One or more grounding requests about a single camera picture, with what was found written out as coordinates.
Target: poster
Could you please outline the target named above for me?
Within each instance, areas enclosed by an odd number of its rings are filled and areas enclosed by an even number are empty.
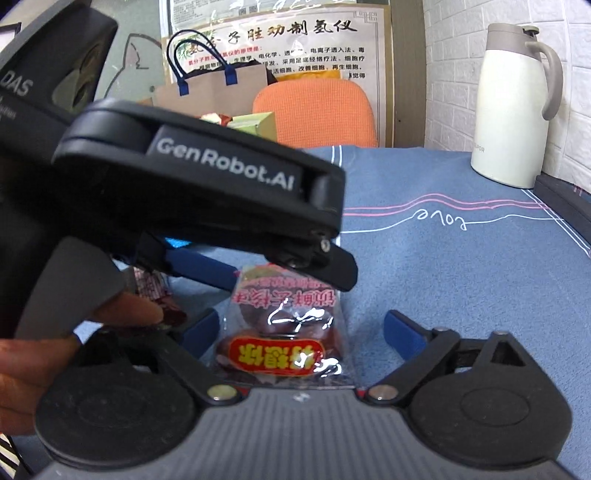
[[[198,30],[228,63],[258,60],[277,77],[337,70],[342,79],[363,89],[374,112],[379,146],[391,147],[394,88],[389,19],[388,7],[331,5],[251,15]],[[187,37],[180,35],[179,41],[183,38]],[[192,44],[179,48],[178,60],[186,72],[220,65],[209,52]],[[170,70],[167,81],[176,81]]]
[[[339,3],[355,4],[356,0],[160,0],[160,30],[162,37],[168,37],[183,28],[225,18]]]

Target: pink stripe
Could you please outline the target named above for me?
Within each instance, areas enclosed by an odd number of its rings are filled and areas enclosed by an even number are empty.
[[[483,200],[481,202],[463,202],[461,200],[456,200],[455,198],[448,197],[447,195],[444,195],[442,193],[427,193],[426,195],[421,195],[420,197],[415,198],[414,200],[411,200],[410,202],[403,203],[401,205],[391,205],[389,207],[348,207],[345,210],[390,210],[390,209],[394,209],[394,208],[406,207],[406,206],[412,204],[413,202],[416,202],[417,200],[427,198],[427,197],[432,197],[432,196],[443,197],[447,200],[450,200],[451,202],[459,203],[460,205],[480,205],[483,203],[487,205],[490,203],[498,203],[498,202],[513,202],[513,203],[518,203],[518,204],[522,204],[522,205],[537,205],[536,202],[521,202],[519,200],[511,200],[511,199]]]
[[[545,206],[526,206],[526,205],[516,205],[515,203],[501,203],[499,205],[492,205],[492,206],[488,206],[488,205],[484,205],[484,206],[480,206],[480,207],[458,207],[455,205],[452,205],[451,203],[447,203],[444,202],[443,200],[437,200],[437,199],[427,199],[427,200],[421,200],[420,202],[416,202],[412,205],[409,205],[408,207],[402,209],[402,210],[397,210],[396,212],[388,212],[388,213],[344,213],[343,216],[347,216],[347,217],[385,217],[385,216],[390,216],[390,215],[397,215],[399,213],[402,212],[406,212],[407,210],[410,210],[411,208],[420,205],[421,203],[427,203],[427,202],[436,202],[436,203],[442,203],[454,210],[494,210],[495,208],[499,208],[499,207],[517,207],[517,208],[525,208],[525,209],[529,209],[529,210],[546,210]]]

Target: blue tablecloth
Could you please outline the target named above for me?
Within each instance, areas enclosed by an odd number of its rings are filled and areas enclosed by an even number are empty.
[[[359,384],[401,365],[385,343],[385,313],[467,338],[509,330],[564,393],[573,431],[561,462],[591,479],[591,302],[589,245],[529,191],[487,180],[470,155],[423,148],[327,147],[312,152],[348,174],[342,247],[359,282],[342,295]],[[264,261],[222,249],[237,267]],[[173,280],[190,312],[226,294]]]

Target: snack package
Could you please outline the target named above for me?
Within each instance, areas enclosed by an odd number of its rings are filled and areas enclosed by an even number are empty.
[[[242,270],[214,363],[218,375],[239,384],[355,384],[337,291],[271,264]]]

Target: thermos lid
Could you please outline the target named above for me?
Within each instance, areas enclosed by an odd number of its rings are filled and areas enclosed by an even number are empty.
[[[539,52],[526,46],[526,42],[537,41],[537,27],[520,27],[509,23],[491,23],[486,39],[487,50],[505,50],[526,55],[541,61]]]

